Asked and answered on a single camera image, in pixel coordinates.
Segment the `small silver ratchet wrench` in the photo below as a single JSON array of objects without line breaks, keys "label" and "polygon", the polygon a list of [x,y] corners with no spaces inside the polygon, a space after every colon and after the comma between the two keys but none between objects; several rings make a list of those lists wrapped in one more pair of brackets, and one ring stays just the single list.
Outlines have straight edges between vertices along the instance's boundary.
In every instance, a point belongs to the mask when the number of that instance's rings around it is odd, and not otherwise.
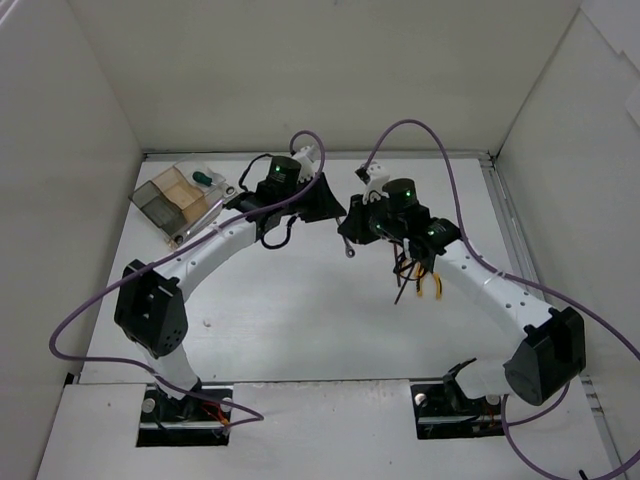
[{"label": "small silver ratchet wrench", "polygon": [[349,241],[349,239],[341,232],[340,228],[342,225],[341,222],[341,218],[338,217],[336,220],[336,225],[337,225],[337,232],[339,234],[339,236],[341,237],[343,244],[344,244],[344,250],[345,250],[345,255],[348,259],[353,259],[356,256],[356,251],[354,249],[354,247],[352,246],[351,242]]}]

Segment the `long brown hex key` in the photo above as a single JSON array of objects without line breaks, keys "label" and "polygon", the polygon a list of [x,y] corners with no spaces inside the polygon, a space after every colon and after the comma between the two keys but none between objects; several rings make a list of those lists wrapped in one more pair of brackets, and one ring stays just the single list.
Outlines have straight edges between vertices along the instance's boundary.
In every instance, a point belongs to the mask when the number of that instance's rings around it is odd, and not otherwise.
[{"label": "long brown hex key", "polygon": [[399,281],[398,292],[394,299],[394,304],[397,305],[407,287],[412,280],[413,271],[415,269],[415,263],[413,261],[402,264],[396,269],[396,279]]}]

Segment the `large silver ratchet wrench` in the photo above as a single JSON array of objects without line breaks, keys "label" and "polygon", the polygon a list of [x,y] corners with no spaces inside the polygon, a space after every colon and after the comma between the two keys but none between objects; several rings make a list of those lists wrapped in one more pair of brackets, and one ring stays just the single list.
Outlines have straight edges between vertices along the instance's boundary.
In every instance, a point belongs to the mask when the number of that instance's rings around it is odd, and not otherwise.
[{"label": "large silver ratchet wrench", "polygon": [[207,193],[201,199],[183,211],[187,223],[170,237],[172,249],[184,246],[201,231],[214,223],[222,213],[225,205],[236,196],[233,186],[223,184]]}]

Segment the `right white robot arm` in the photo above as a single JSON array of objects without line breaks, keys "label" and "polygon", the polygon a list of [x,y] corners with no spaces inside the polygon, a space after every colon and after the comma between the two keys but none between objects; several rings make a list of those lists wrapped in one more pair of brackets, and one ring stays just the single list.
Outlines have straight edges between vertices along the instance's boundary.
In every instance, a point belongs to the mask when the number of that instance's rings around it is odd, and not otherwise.
[{"label": "right white robot arm", "polygon": [[557,310],[485,269],[460,229],[419,203],[412,180],[392,180],[380,191],[353,195],[338,231],[360,245],[377,240],[397,245],[411,261],[462,292],[508,340],[510,359],[477,360],[444,384],[442,398],[449,409],[464,412],[486,394],[514,394],[540,406],[585,368],[582,316],[571,307]]}]

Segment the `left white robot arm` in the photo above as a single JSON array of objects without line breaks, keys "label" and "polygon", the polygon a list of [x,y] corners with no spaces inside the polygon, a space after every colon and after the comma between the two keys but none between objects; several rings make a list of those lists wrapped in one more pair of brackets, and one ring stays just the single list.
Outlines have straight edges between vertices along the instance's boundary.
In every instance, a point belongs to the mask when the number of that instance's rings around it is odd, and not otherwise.
[{"label": "left white robot arm", "polygon": [[114,321],[143,352],[143,368],[156,379],[164,408],[175,418],[199,409],[202,382],[187,358],[186,301],[216,269],[240,251],[263,240],[283,220],[314,223],[345,216],[312,150],[274,156],[255,190],[226,195],[229,217],[210,223],[171,254],[166,263],[129,263],[123,272]]}]

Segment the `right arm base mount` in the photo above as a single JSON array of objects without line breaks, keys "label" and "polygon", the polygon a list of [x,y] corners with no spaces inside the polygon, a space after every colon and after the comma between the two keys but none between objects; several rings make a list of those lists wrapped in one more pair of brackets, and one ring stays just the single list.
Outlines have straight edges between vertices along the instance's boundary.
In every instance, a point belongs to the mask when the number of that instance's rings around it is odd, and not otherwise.
[{"label": "right arm base mount", "polygon": [[502,401],[494,395],[460,396],[444,383],[411,384],[419,440],[478,439],[503,436]]}]

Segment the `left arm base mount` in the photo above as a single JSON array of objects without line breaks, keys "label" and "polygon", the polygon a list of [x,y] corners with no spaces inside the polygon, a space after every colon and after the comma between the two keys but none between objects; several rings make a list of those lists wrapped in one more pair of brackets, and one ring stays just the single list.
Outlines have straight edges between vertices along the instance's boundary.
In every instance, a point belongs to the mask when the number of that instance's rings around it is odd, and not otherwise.
[{"label": "left arm base mount", "polygon": [[232,390],[214,388],[204,392],[212,393],[214,400],[189,396],[175,400],[158,388],[148,386],[141,404],[136,447],[227,446],[230,433],[225,426],[231,420],[231,411],[220,407],[216,400],[231,400]]}]

